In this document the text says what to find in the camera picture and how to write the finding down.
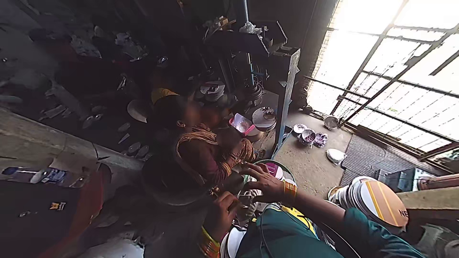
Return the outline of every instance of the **gold bangle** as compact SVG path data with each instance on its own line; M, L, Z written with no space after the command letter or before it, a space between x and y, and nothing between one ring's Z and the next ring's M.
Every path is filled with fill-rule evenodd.
M228 176L231 175L231 167L226 162L222 162L222 167L226 170L226 174Z
M297 196L297 186L289 182L284 181L284 196L286 197L286 203L293 206L295 203L295 197Z
M201 226L202 234L201 241L198 243L199 250L207 258L219 258L220 257L220 243L215 241L204 229L204 226Z

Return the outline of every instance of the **hair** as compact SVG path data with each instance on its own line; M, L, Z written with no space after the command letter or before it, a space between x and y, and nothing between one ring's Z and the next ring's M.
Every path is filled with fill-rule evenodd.
M167 129L176 129L177 121L184 118L188 100L180 95L168 95L160 98L153 106L152 119L154 122Z
M232 149L241 141L241 133L234 127L228 127L217 131L217 138L223 140L223 148Z

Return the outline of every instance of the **hand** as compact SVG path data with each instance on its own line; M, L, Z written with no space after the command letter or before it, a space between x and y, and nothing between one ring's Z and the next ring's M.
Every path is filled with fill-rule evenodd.
M242 139L237 143L237 145L231 150L232 153L238 154L239 152L242 151L242 148L244 147L244 143L242 142Z
M256 196L253 199L254 202L272 203L284 201L284 182L272 176L265 164L254 165L245 162L240 174L247 174L257 180L244 185L244 190L258 189L263 192L263 195Z
M213 202L204 221L204 229L217 242L229 231L241 203L230 192L224 192Z

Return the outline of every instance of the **plastic bag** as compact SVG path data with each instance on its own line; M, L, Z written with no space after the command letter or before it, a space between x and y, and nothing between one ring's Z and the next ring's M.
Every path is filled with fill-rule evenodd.
M328 149L327 150L327 157L335 165L338 166L346 158L346 154L344 152L342 152L342 151L337 150L337 149Z

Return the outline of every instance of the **fingers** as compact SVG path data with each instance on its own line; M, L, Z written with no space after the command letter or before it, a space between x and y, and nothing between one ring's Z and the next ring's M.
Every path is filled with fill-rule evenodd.
M243 191L247 191L250 189L258 189L258 190L263 190L262 189L262 184L260 182L247 182L244 187L242 188Z
M222 202L222 200L224 198L226 198L228 195L232 195L230 192L226 191L224 192L222 195L220 195L215 201L213 201L214 203L220 203Z
M239 200L237 199L236 196L232 195L230 192L225 192L229 193L226 195L226 197L220 202L220 207L225 208L226 210L229 210L228 208L232 205L232 203L238 203Z
M232 204L230 206L230 208L228 209L228 212L229 212L229 217L231 219L234 219L236 217L236 213L241 206L242 206L241 202L237 202L235 205Z
M260 180L260 176L261 174L251 168L244 168L239 174L241 175L249 175L253 178L255 178L256 180Z
M251 164L251 163L248 163L248 162L244 162L244 166L245 166L246 168L251 168L251 169L257 171L257 172L260 173L260 174L263 174L263 169L262 169L261 167L255 165L255 164Z
M263 170L263 172L269 174L269 169L268 169L268 166L266 166L266 164L258 163L257 165L258 165L259 167L261 167L261 169Z

